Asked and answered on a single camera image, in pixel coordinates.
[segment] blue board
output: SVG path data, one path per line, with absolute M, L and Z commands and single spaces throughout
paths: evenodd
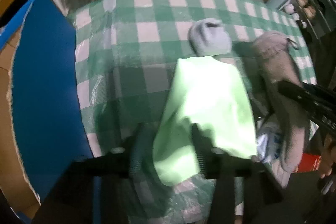
M 18 29 L 18 27 L 22 25 L 27 10 L 29 9 L 30 4 L 33 1 L 34 0 L 28 0 L 5 26 L 5 29 L 0 34 L 0 51 L 6 44 L 7 40 L 11 37 L 11 35 Z
M 75 74 L 76 31 L 51 0 L 33 0 L 13 65 L 16 142 L 41 200 L 76 159 L 92 157 Z

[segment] tablecloth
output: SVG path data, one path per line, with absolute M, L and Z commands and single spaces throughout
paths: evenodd
M 97 0 L 69 16 L 77 29 L 82 120 L 94 155 L 118 147 L 139 122 L 145 124 L 141 170 L 124 185 L 131 223 L 189 223 L 208 214 L 214 182 L 196 175 L 175 187 L 162 185 L 152 166 L 151 145 L 177 59 L 196 56 L 189 28 L 209 17 L 222 20 L 232 40 L 231 53 L 216 58 L 238 68 L 262 113 L 267 100 L 250 42 L 263 32 L 277 30 L 295 41 L 300 49 L 291 48 L 290 54 L 301 80 L 316 83 L 307 45 L 292 16 L 258 1 Z M 316 129 L 311 123 L 311 136 Z

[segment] gray sock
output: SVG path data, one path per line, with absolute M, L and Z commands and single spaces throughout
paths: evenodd
M 281 80 L 302 87 L 298 68 L 288 52 L 289 43 L 284 34 L 270 31 L 252 44 L 268 96 L 284 134 L 280 163 L 286 172 L 292 172 L 300 163 L 310 131 L 306 111 L 297 102 L 278 92 L 278 82 Z
M 232 42 L 223 23 L 214 18 L 195 22 L 189 30 L 189 40 L 197 56 L 214 56 L 231 51 Z

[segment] plastic bag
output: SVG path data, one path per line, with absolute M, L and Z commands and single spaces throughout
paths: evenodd
M 279 158 L 283 134 L 281 133 L 275 114 L 266 121 L 258 131 L 257 152 L 262 162 L 271 162 Z

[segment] green checkered tablecloth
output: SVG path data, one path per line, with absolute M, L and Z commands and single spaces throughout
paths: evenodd
M 300 45 L 290 54 L 301 78 L 316 83 L 306 43 L 290 15 L 252 0 L 97 0 L 70 15 L 77 29 L 76 75 L 82 119 L 95 156 L 106 153 L 145 124 L 141 170 L 125 182 L 131 223 L 189 223 L 207 216 L 213 181 L 196 175 L 175 187 L 158 180 L 152 141 L 178 58 L 195 56 L 188 41 L 194 21 L 223 21 L 232 52 L 217 56 L 235 65 L 251 101 L 266 105 L 250 42 L 277 30 Z M 311 135 L 316 125 L 311 124 Z

